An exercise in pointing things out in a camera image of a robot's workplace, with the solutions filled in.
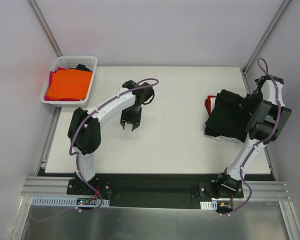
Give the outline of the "left aluminium corner post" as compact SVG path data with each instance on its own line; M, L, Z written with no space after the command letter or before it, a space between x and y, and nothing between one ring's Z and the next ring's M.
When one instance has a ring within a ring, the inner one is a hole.
M38 24L40 25L47 41L49 42L55 56L57 58L62 57L63 53L62 50L59 46L59 44L57 43L55 36L47 22L47 20L45 19L45 16L43 15L42 10L40 9L40 6L38 5L36 0L27 0L26 1L32 11L32 13L34 14Z

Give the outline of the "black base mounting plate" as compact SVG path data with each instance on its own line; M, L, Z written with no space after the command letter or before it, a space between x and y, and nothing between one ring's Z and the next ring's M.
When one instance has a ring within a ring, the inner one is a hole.
M68 195L93 196L98 191L112 207L199 209L201 202L242 199L242 184L236 191L216 185L216 174L117 174L97 173L87 184L74 176Z

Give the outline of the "navy t shirt in basket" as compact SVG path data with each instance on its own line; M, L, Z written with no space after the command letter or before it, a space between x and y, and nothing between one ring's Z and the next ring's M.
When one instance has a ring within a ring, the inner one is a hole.
M79 70L79 71L85 71L85 72L91 72L92 73L92 71L89 68L87 68L85 65L83 65L83 64L78 64L75 67L75 69Z

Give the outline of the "aluminium corner post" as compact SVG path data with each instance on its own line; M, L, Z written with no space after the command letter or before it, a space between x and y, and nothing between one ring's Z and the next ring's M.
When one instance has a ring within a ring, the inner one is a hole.
M59 46L59 44L57 43L55 36L47 22L47 20L45 19L45 16L43 15L42 10L40 9L40 6L38 5L36 0L27 0L26 1L32 11L32 13L34 14L38 24L40 25L47 41L49 42L55 56L57 58L62 57L63 53L62 50Z
M260 40L258 41L256 47L254 48L251 56L249 57L247 63L244 65L241 73L242 75L246 75L250 68L252 67L253 63L256 61L261 50L264 48L266 43L268 42L269 38L271 37L272 33L275 31L275 28L279 24L280 20L284 16L285 12L289 8L293 1L292 0L282 0L278 9L274 13L273 17L271 18L268 26L266 27L264 33L262 34Z

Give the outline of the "white plastic laundry basket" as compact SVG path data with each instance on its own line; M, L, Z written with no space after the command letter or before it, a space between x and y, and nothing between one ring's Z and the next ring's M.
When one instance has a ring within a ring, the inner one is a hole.
M50 71L56 72L58 70L65 70L65 69L74 69L79 64L84 65L87 69L92 71L91 80L89 83L89 87L87 90L87 94L85 99L74 101L74 100L45 100L45 95L50 86L50 76L48 80L44 83L43 89L40 95L40 101L44 104L50 104L55 107L84 107L88 104L90 92L93 86L93 82L95 79L96 69L97 69L98 59L95 56L88 56L88 55L66 55L57 57L52 64Z

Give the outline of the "black t shirt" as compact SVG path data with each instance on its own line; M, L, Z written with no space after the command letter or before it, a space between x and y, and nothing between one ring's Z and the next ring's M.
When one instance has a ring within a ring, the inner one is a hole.
M218 141L238 140L242 143L247 138L247 133L237 128L223 126L205 126L204 134Z
M223 89L216 94L214 109L208 116L205 126L236 128L246 132L251 115L240 106L243 101L244 98L239 94Z

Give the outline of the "orange t shirt in basket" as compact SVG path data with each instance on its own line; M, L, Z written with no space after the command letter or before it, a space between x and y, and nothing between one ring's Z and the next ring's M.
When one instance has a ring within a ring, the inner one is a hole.
M80 101L86 98L90 85L92 72L76 69L66 71L66 97L65 100Z

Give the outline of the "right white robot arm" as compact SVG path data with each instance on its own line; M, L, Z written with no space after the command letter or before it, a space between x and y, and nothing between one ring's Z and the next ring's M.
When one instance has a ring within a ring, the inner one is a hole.
M239 106L251 114L245 129L247 137L236 158L212 184L216 199L239 194L247 169L258 153L278 138L292 113L283 102L282 78L265 74L256 80L256 85Z

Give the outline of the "right aluminium corner post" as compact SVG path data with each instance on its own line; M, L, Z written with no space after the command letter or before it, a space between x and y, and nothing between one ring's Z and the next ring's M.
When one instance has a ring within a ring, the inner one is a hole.
M253 63L256 61L261 50L264 48L266 43L268 42L269 38L271 37L272 33L275 31L275 28L279 24L280 20L284 16L285 12L289 8L293 1L292 0L282 0L278 9L274 13L273 17L271 18L268 26L266 27L264 33L262 34L260 40L258 41L256 47L254 48L251 56L249 57L247 63L244 65L241 73L242 75L246 75L250 68L252 67Z

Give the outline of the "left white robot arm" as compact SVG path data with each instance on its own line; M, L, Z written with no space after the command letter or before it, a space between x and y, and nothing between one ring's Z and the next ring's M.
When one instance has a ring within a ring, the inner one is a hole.
M102 103L88 109L79 107L73 112L67 132L70 140L68 154L75 157L76 166L74 182L67 189L70 194L74 190L84 195L99 194L94 154L102 142L103 126L120 115L122 127L129 124L132 130L137 129L141 123L142 106L154 100L154 86L158 84L156 78L139 82L128 80Z

